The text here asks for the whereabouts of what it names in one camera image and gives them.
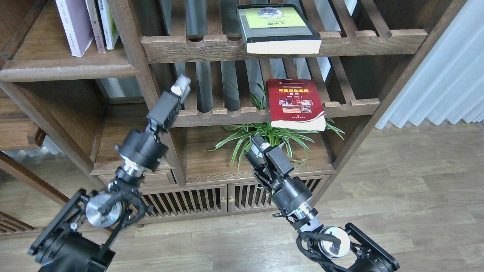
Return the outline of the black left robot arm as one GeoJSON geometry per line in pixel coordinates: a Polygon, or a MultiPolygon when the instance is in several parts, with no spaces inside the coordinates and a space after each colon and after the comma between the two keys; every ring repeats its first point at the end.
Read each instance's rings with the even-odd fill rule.
{"type": "Polygon", "coordinates": [[[132,130],[117,147],[124,163],[101,192],[80,189],[30,246],[28,253],[41,272],[105,272],[115,253],[111,244],[120,231],[153,210],[139,188],[144,172],[154,171],[168,147],[160,134],[172,127],[190,92],[190,79],[180,75],[147,114],[145,130],[132,130]]]}

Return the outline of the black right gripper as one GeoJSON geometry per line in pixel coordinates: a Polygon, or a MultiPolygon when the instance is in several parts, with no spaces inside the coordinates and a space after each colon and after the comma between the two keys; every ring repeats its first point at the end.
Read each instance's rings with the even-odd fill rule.
{"type": "Polygon", "coordinates": [[[261,135],[252,137],[252,151],[245,158],[254,170],[254,177],[271,194],[272,202],[286,218],[305,218],[312,208],[311,191],[299,177],[290,177],[294,166],[278,147],[272,147],[261,135]]]}

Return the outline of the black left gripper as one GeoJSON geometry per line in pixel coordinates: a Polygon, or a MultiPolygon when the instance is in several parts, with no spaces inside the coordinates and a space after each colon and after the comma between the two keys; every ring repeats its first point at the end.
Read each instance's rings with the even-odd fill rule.
{"type": "Polygon", "coordinates": [[[184,99],[191,88],[191,79],[183,74],[165,91],[155,106],[147,114],[147,127],[144,131],[131,130],[123,144],[118,148],[124,160],[117,172],[144,172],[157,169],[161,157],[168,147],[161,143],[159,133],[167,133],[172,127],[181,109],[184,99]]]}

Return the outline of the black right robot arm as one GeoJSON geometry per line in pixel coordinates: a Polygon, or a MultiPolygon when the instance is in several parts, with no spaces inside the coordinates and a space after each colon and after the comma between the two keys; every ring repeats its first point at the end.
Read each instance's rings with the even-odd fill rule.
{"type": "Polygon", "coordinates": [[[345,228],[325,227],[309,200],[311,191],[298,177],[279,147],[273,147],[260,135],[251,138],[257,152],[247,153],[254,177],[270,193],[279,209],[274,217],[284,217],[297,231],[299,251],[327,272],[395,272],[398,261],[354,224],[345,228]]]}

